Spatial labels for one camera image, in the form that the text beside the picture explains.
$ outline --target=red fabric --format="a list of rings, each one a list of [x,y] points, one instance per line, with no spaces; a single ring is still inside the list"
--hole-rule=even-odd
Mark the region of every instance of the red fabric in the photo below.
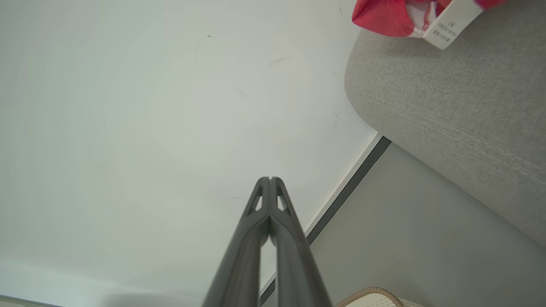
[[[430,6],[425,11],[425,16],[424,16],[425,22],[423,23],[423,31],[426,31],[429,29],[429,26],[430,26],[429,15],[430,15]]]
[[[436,15],[452,0],[437,0]],[[502,4],[505,0],[474,0],[484,10]],[[406,37],[414,25],[406,11],[405,0],[358,0],[353,11],[353,23],[370,31],[392,37]]]

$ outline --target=white label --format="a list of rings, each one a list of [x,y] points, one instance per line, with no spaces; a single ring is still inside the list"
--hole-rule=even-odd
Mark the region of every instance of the white label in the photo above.
[[[481,12],[483,9],[474,0],[452,0],[423,38],[444,50]]]

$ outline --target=white wall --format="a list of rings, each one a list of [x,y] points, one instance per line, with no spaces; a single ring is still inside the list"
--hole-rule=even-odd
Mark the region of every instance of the white wall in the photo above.
[[[546,302],[546,251],[394,144],[311,250],[334,304],[370,286],[424,307]]]
[[[0,263],[79,293],[0,294],[199,302],[261,176],[306,225],[373,132],[343,90],[354,2],[0,0]]]

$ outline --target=gray fabric upholstery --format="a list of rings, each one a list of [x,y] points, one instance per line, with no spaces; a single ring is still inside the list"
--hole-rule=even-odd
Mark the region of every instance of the gray fabric upholstery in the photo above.
[[[484,12],[441,51],[362,30],[345,86],[381,134],[546,246],[546,2]]]

